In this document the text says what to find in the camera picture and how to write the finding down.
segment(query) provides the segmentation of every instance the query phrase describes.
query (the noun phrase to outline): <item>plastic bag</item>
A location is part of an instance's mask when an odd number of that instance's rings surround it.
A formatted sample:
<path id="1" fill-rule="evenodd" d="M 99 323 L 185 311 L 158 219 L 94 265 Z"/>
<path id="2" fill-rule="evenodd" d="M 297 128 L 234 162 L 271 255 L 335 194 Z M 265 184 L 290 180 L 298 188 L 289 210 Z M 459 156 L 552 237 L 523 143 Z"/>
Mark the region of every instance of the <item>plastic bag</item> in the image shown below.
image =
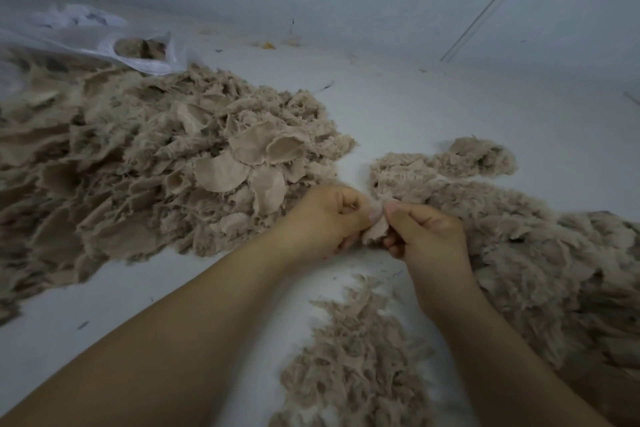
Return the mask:
<path id="1" fill-rule="evenodd" d="M 164 43 L 165 60 L 117 55 L 113 49 L 116 41 L 130 38 Z M 187 47 L 176 42 L 169 31 L 133 26 L 91 5 L 51 0 L 0 0 L 0 45 L 84 54 L 119 61 L 150 75 L 185 71 L 191 59 Z"/>

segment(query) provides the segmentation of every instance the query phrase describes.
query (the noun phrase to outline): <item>shredded fabric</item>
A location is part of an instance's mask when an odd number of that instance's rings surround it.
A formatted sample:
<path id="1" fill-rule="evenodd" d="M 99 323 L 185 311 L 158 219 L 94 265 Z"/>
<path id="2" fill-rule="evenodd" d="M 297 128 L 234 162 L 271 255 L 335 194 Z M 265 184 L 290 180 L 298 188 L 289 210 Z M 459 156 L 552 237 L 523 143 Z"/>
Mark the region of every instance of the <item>shredded fabric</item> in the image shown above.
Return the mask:
<path id="1" fill-rule="evenodd" d="M 515 169 L 506 149 L 457 139 L 441 155 L 378 159 L 370 188 L 461 218 L 479 285 L 553 368 L 594 350 L 607 364 L 638 368 L 640 223 L 606 211 L 560 214 L 517 190 L 462 179 Z"/>
<path id="2" fill-rule="evenodd" d="M 330 322 L 314 329 L 313 343 L 282 371 L 285 404 L 270 426 L 433 424 L 426 384 L 417 371 L 430 349 L 424 341 L 407 339 L 400 322 L 383 313 L 388 297 L 374 292 L 380 281 L 356 278 L 360 286 L 345 288 L 345 302 L 312 301 Z M 328 412 L 337 422 L 325 423 Z"/>
<path id="3" fill-rule="evenodd" d="M 127 40 L 116 50 L 162 58 Z M 109 259 L 171 245 L 211 256 L 256 236 L 355 141 L 309 92 L 191 66 L 148 76 L 85 57 L 16 53 L 27 88 L 0 115 L 0 324 L 18 302 Z"/>

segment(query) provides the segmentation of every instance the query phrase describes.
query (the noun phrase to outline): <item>pile of fabric scraps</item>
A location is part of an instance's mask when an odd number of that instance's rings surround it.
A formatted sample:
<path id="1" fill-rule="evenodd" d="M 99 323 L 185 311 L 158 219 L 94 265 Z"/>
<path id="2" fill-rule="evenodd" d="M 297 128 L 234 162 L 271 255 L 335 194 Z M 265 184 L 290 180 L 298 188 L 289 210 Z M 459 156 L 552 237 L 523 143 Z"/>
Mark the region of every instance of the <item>pile of fabric scraps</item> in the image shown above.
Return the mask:
<path id="1" fill-rule="evenodd" d="M 163 57 L 129 41 L 128 56 Z M 268 228 L 355 141 L 309 92 L 191 66 L 149 76 L 14 52 L 25 91 L 0 114 L 0 324 L 18 302 L 109 259 L 211 256 Z"/>
<path id="2" fill-rule="evenodd" d="M 383 313 L 388 297 L 374 292 L 380 281 L 356 278 L 360 286 L 345 289 L 345 302 L 312 302 L 330 320 L 314 329 L 314 342 L 282 371 L 285 404 L 270 427 L 321 427 L 331 415 L 337 421 L 330 424 L 353 427 L 432 424 L 417 370 L 430 350 L 424 341 L 407 339 L 400 322 Z"/>
<path id="3" fill-rule="evenodd" d="M 610 418 L 640 423 L 640 223 L 606 211 L 556 213 L 517 190 L 464 179 L 515 170 L 506 149 L 465 137 L 436 156 L 387 154 L 372 164 L 370 188 L 461 218 L 493 306 L 576 390 L 588 380 Z M 635 403 L 621 401 L 629 388 Z"/>

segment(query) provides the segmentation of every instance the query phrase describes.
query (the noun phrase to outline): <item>hand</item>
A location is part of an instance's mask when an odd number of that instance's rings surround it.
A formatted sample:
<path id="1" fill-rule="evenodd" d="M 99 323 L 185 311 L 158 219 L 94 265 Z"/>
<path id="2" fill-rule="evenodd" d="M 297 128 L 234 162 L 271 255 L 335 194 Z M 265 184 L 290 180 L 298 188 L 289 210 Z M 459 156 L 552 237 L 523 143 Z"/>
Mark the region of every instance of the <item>hand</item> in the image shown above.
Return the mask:
<path id="1" fill-rule="evenodd" d="M 400 201 L 386 203 L 385 215 L 391 230 L 383 244 L 406 263 L 420 307 L 430 318 L 484 300 L 460 220 L 426 204 Z"/>
<path id="2" fill-rule="evenodd" d="M 358 241 L 382 210 L 347 186 L 312 187 L 292 211 L 264 236 L 294 265 L 326 259 Z"/>

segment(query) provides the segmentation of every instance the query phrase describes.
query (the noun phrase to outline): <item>right hand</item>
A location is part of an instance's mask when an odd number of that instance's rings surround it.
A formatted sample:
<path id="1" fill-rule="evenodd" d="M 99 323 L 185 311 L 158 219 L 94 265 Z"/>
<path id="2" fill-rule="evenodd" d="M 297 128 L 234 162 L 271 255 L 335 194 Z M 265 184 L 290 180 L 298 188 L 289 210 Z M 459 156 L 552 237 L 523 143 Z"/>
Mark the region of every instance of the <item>right hand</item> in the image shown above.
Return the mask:
<path id="1" fill-rule="evenodd" d="M 434 321 L 473 307 L 484 295 L 467 254 L 467 238 L 458 218 L 426 204 L 389 201 L 385 215 L 391 227 L 383 244 L 404 261 L 420 308 Z"/>

